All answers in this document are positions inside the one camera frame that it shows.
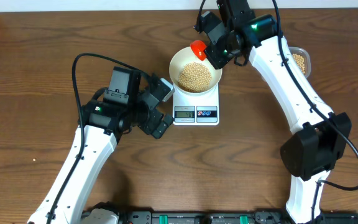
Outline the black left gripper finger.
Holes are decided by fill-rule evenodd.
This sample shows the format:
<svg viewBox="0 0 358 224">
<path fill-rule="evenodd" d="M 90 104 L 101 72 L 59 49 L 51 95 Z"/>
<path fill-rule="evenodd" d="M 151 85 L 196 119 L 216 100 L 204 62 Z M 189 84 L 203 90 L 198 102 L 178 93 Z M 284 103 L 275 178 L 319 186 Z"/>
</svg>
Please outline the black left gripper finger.
<svg viewBox="0 0 358 224">
<path fill-rule="evenodd" d="M 164 133 L 166 132 L 166 130 L 173 124 L 173 117 L 172 115 L 165 115 L 156 125 L 156 127 L 154 127 L 153 131 L 152 131 L 152 136 L 155 139 L 160 139 Z"/>
<path fill-rule="evenodd" d="M 156 100 L 168 100 L 170 98 L 170 82 L 164 78 L 152 74 L 152 84 L 150 87 L 150 94 Z"/>
</svg>

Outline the red plastic measuring scoop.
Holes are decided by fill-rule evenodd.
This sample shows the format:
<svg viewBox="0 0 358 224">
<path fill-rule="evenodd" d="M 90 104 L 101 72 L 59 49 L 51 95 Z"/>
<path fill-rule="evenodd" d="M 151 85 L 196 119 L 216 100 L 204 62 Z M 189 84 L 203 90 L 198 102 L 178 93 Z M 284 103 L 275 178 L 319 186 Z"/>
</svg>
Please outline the red plastic measuring scoop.
<svg viewBox="0 0 358 224">
<path fill-rule="evenodd" d="M 207 45 L 201 40 L 195 40 L 190 44 L 190 48 L 194 55 L 201 61 L 206 59 L 206 54 L 204 50 L 207 48 Z"/>
</svg>

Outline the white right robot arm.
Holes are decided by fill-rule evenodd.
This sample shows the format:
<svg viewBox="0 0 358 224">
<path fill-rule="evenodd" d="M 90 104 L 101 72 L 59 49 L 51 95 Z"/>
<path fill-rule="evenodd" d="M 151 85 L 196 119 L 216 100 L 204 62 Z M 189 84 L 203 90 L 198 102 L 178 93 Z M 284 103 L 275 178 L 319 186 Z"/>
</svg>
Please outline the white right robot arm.
<svg viewBox="0 0 358 224">
<path fill-rule="evenodd" d="M 316 94 L 297 66 L 278 15 L 256 16 L 247 1 L 218 1 L 219 14 L 199 11 L 195 30 L 209 43 L 194 41 L 177 52 L 169 66 L 173 82 L 173 122 L 176 125 L 214 125 L 218 106 L 195 100 L 195 94 L 178 78 L 186 65 L 201 64 L 220 72 L 229 62 L 244 57 L 268 84 L 287 119 L 291 138 L 280 155 L 291 173 L 286 214 L 280 222 L 358 223 L 352 213 L 323 213 L 319 202 L 328 175 L 344 154 L 351 121 L 336 114 Z"/>
</svg>

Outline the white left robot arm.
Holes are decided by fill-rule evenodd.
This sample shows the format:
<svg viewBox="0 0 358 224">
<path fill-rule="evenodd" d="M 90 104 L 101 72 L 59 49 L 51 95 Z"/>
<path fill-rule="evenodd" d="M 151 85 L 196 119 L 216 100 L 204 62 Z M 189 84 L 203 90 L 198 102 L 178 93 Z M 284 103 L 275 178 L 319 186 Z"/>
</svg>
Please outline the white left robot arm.
<svg viewBox="0 0 358 224">
<path fill-rule="evenodd" d="M 119 215 L 106 208 L 85 212 L 85 203 L 96 179 L 114 152 L 119 139 L 138 126 L 155 139 L 173 123 L 172 117 L 157 110 L 173 90 L 145 92 L 132 107 L 91 99 L 82 109 L 70 152 L 45 200 L 28 219 L 29 223 L 118 223 Z"/>
</svg>

